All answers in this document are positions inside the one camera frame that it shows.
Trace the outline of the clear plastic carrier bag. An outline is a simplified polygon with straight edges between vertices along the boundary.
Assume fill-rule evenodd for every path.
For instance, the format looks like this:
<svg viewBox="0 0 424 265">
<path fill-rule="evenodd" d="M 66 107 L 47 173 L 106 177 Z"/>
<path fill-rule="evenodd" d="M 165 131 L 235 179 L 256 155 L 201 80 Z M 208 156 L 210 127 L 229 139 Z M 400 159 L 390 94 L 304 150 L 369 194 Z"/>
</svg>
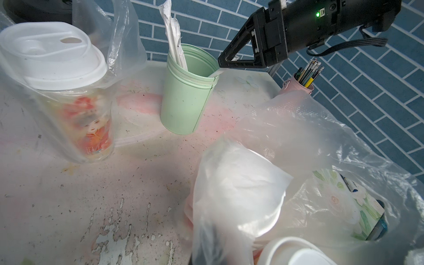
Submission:
<svg viewBox="0 0 424 265">
<path fill-rule="evenodd" d="M 72 162 L 113 152 L 115 93 L 147 61 L 133 4 L 113 8 L 110 18 L 94 1 L 75 1 L 72 23 L 15 24 L 1 14 L 1 86 Z"/>
</svg>

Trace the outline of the orange cup white lid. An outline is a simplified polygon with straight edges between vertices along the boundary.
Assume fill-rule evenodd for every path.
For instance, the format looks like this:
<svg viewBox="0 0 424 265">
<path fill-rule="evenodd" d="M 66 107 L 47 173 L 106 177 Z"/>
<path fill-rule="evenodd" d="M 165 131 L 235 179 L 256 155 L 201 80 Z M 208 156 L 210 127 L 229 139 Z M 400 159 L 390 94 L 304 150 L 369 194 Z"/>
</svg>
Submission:
<svg viewBox="0 0 424 265">
<path fill-rule="evenodd" d="M 76 163 L 113 151 L 112 97 L 102 52 L 64 22 L 1 31 L 1 82 L 32 114 L 57 152 Z"/>
</svg>

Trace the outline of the red cup white lid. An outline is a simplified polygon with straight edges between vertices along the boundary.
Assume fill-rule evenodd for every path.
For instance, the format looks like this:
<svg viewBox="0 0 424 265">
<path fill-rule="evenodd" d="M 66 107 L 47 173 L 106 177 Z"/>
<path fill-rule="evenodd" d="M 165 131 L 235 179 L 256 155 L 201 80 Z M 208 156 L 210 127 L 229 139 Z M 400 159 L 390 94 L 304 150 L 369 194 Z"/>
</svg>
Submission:
<svg viewBox="0 0 424 265">
<path fill-rule="evenodd" d="M 261 251 L 257 265 L 336 265 L 319 248 L 299 237 L 270 241 Z"/>
</svg>

